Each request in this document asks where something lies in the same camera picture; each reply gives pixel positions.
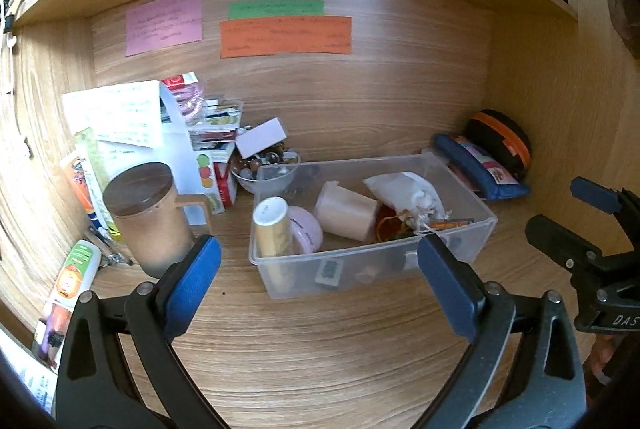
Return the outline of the person hand on handle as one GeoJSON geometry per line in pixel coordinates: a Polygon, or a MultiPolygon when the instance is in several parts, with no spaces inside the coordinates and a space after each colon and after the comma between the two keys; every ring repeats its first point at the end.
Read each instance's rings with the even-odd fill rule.
{"type": "Polygon", "coordinates": [[[604,368],[623,340],[624,335],[621,334],[596,334],[591,351],[582,367],[585,385],[591,395],[593,391],[599,390],[611,381],[611,378],[605,374],[604,368]]]}

